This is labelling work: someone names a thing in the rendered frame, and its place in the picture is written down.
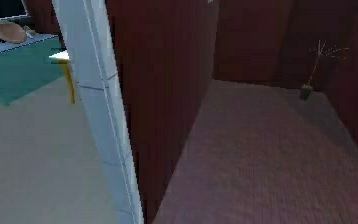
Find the potted spindly house plant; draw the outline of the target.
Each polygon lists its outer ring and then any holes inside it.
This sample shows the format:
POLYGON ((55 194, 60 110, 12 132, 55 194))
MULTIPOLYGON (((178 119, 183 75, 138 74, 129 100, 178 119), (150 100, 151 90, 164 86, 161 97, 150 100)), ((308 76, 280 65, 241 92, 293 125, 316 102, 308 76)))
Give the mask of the potted spindly house plant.
POLYGON ((318 71, 321 61, 325 58, 345 59, 345 56, 340 56, 340 53, 347 50, 348 47, 339 48, 337 45, 334 45, 332 48, 327 48, 326 41, 321 40, 318 40, 317 45, 314 48, 309 49, 309 51, 315 55, 315 59, 308 80, 300 87, 300 100, 307 101, 311 96, 314 90, 314 87, 312 85, 313 78, 318 71))

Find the brown round pillow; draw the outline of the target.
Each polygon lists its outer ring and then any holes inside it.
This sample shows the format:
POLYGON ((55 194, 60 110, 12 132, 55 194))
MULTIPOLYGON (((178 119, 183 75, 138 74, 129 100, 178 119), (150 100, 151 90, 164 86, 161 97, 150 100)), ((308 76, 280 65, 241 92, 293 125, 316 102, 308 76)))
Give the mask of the brown round pillow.
POLYGON ((0 42, 19 44, 26 39, 26 31, 20 25, 10 21, 0 21, 0 42))

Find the white door frame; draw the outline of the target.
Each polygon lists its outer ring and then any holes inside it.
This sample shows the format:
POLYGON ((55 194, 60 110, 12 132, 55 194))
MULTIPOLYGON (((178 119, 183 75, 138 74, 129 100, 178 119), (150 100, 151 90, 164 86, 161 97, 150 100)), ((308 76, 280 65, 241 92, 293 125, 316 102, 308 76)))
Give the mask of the white door frame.
POLYGON ((115 206, 116 224, 144 224, 105 0, 52 0, 115 206))

